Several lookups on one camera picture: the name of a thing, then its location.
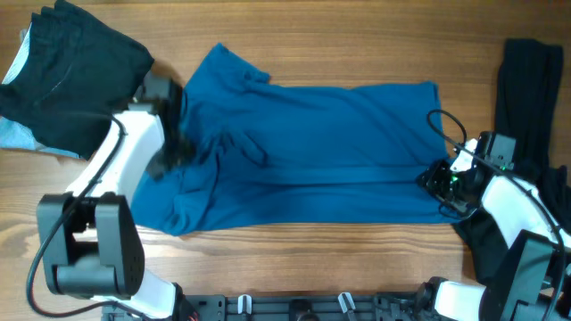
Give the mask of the folded dark navy garment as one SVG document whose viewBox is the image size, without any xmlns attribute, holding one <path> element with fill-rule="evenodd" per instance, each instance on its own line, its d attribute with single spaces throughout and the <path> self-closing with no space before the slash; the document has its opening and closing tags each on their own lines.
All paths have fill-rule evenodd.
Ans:
<svg viewBox="0 0 571 321">
<path fill-rule="evenodd" d="M 1 87 L 1 114 L 40 144 L 89 159 L 153 63 L 136 40 L 57 1 L 31 17 L 29 56 Z"/>
</svg>

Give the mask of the blue polo shirt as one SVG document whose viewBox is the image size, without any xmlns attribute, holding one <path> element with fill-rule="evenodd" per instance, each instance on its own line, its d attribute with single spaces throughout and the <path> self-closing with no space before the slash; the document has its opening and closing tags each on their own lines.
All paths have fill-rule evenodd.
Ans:
<svg viewBox="0 0 571 321">
<path fill-rule="evenodd" d="M 186 84 L 184 166 L 144 175 L 131 212 L 170 235 L 276 223 L 441 224 L 417 177 L 447 155 L 437 85 L 286 87 L 214 46 Z"/>
</svg>

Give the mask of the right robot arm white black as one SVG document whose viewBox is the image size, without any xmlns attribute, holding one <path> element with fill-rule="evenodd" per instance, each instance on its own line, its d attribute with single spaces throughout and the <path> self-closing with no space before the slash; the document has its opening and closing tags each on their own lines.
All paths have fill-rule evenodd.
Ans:
<svg viewBox="0 0 571 321">
<path fill-rule="evenodd" d="M 454 320 L 568 320 L 568 306 L 559 298 L 567 279 L 567 236 L 535 186 L 513 174 L 515 139 L 483 132 L 454 146 L 455 161 L 437 161 L 418 184 L 446 217 L 489 214 L 508 251 L 485 286 L 440 284 L 435 310 Z"/>
</svg>

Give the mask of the folded light blue garment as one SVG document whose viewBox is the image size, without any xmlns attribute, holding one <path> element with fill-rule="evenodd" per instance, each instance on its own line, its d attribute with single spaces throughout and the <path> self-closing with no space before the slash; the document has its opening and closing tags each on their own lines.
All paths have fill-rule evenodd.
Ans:
<svg viewBox="0 0 571 321">
<path fill-rule="evenodd" d="M 20 48 L 15 55 L 12 64 L 6 72 L 2 81 L 3 85 L 11 84 L 22 72 L 25 64 L 29 60 L 31 52 L 31 43 L 33 40 L 47 40 L 48 43 L 62 41 L 64 37 L 69 37 L 72 44 L 77 43 L 77 38 L 82 35 L 82 31 L 76 26 L 68 26 L 63 28 L 56 25 L 48 24 L 47 26 L 41 25 L 39 22 L 31 22 L 27 29 L 21 31 L 21 44 Z M 41 144 L 32 133 L 32 130 L 22 125 L 21 123 L 1 117 L 1 148 L 2 149 L 16 149 L 28 150 L 32 152 L 43 152 L 49 154 L 60 155 L 64 157 L 71 157 L 79 159 L 80 156 L 71 151 L 57 149 L 54 147 Z"/>
</svg>

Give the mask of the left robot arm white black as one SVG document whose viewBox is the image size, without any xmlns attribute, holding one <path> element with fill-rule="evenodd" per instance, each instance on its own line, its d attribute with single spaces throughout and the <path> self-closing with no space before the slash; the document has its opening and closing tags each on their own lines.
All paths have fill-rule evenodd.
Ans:
<svg viewBox="0 0 571 321">
<path fill-rule="evenodd" d="M 178 133 L 182 87 L 148 72 L 125 111 L 106 114 L 110 131 L 86 170 L 65 193 L 47 194 L 37 206 L 40 247 L 26 298 L 43 317 L 72 317 L 97 308 L 139 320 L 197 320 L 180 286 L 145 268 L 143 245 L 130 205 L 143 174 L 162 177 L 194 149 Z M 48 312 L 36 303 L 37 269 L 48 290 L 91 300 L 81 309 Z"/>
</svg>

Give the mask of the black garment with white logo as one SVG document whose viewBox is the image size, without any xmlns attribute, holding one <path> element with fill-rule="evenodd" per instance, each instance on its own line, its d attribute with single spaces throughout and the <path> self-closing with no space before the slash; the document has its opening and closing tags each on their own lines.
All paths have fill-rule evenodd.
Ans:
<svg viewBox="0 0 571 321">
<path fill-rule="evenodd" d="M 517 140 L 515 172 L 536 184 L 542 202 L 570 231 L 567 167 L 549 164 L 551 125 L 564 66 L 560 45 L 534 39 L 508 39 L 498 71 L 494 129 Z M 478 211 L 454 226 L 474 260 L 476 281 L 488 284 L 508 245 L 492 217 Z"/>
</svg>

